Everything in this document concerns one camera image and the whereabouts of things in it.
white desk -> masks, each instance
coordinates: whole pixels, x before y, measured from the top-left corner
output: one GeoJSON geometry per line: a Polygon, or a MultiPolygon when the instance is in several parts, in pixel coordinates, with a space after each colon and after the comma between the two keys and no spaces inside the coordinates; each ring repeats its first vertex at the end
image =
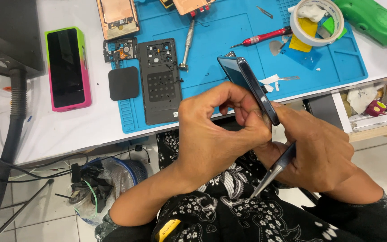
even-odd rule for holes
{"type": "MultiPolygon", "coordinates": [[[[387,0],[376,1],[387,8],[387,0]]],[[[64,113],[53,112],[51,110],[48,75],[32,81],[33,90],[28,96],[31,105],[27,119],[31,115],[32,118],[30,122],[25,122],[16,164],[40,161],[118,143],[138,136],[159,133],[178,125],[170,124],[131,134],[122,132],[117,102],[110,99],[108,91],[108,72],[111,67],[103,59],[103,35],[96,0],[37,0],[37,8],[42,33],[68,26],[77,26],[83,31],[89,63],[92,105],[88,108],[64,113]]],[[[369,77],[366,80],[353,83],[351,86],[387,78],[387,48],[356,32],[355,37],[369,77]]],[[[44,38],[41,41],[43,53],[46,56],[44,38]]],[[[345,86],[336,86],[277,101],[284,102],[317,95],[342,87],[345,86]]],[[[0,116],[0,154],[8,131],[8,124],[8,115],[0,116]]]]}

green wire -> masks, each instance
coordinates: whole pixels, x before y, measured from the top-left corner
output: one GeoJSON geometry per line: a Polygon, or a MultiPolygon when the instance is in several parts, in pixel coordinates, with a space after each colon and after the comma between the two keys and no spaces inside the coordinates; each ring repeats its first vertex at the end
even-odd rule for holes
{"type": "MultiPolygon", "coordinates": [[[[84,181],[84,182],[88,185],[88,187],[89,187],[90,190],[92,191],[93,197],[95,198],[95,216],[93,216],[93,217],[87,217],[87,218],[84,218],[84,219],[92,219],[92,218],[95,218],[96,215],[98,214],[98,199],[96,198],[95,192],[94,192],[94,190],[92,189],[92,187],[90,186],[90,184],[89,184],[87,181],[84,181]]],[[[79,212],[76,208],[74,208],[74,210],[75,210],[75,211],[79,214],[79,216],[80,216],[80,212],[79,212]]]]}

tape roll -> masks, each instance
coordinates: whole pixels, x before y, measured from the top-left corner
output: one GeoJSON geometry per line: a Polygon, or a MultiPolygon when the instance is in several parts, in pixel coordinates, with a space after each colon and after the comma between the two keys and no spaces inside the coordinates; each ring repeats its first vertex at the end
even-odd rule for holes
{"type": "Polygon", "coordinates": [[[303,43],[311,46],[325,46],[331,44],[341,35],[344,29],[343,13],[337,5],[330,0],[301,0],[294,8],[291,14],[291,29],[294,35],[303,43]],[[325,9],[334,19],[334,34],[326,39],[318,39],[309,36],[298,22],[298,9],[304,5],[318,5],[325,9]]]}

blue silicone repair mat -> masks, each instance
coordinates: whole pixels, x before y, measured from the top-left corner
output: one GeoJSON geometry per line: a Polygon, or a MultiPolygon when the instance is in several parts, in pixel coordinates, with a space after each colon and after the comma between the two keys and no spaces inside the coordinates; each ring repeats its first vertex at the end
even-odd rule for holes
{"type": "MultiPolygon", "coordinates": [[[[195,34],[187,64],[189,72],[180,71],[183,98],[197,95],[225,81],[225,73],[217,57],[233,50],[236,56],[244,57],[258,80],[278,74],[280,77],[299,76],[300,80],[279,81],[280,91],[267,96],[277,100],[324,88],[363,80],[368,74],[359,52],[352,29],[345,23],[347,34],[325,47],[314,47],[322,54],[316,68],[309,70],[283,54],[273,56],[269,49],[272,40],[263,41],[250,47],[229,47],[248,37],[265,34],[289,25],[288,7],[298,0],[217,0],[209,11],[199,13],[195,34]],[[259,6],[274,18],[263,14],[259,6]]],[[[159,0],[136,2],[140,31],[135,35],[138,43],[174,38],[179,63],[183,60],[185,41],[190,16],[180,16],[175,9],[165,9],[159,0]]],[[[121,61],[122,67],[135,66],[137,59],[121,61]]],[[[132,133],[165,124],[147,125],[144,119],[143,97],[119,101],[120,118],[124,133],[132,133]]]]}

square black pad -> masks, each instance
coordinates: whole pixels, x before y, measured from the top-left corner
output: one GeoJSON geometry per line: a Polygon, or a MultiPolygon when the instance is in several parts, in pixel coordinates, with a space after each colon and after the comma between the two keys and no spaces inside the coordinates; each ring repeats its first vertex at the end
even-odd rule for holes
{"type": "Polygon", "coordinates": [[[114,69],[108,73],[110,98],[113,101],[137,97],[139,94],[138,69],[135,66],[114,69]]]}

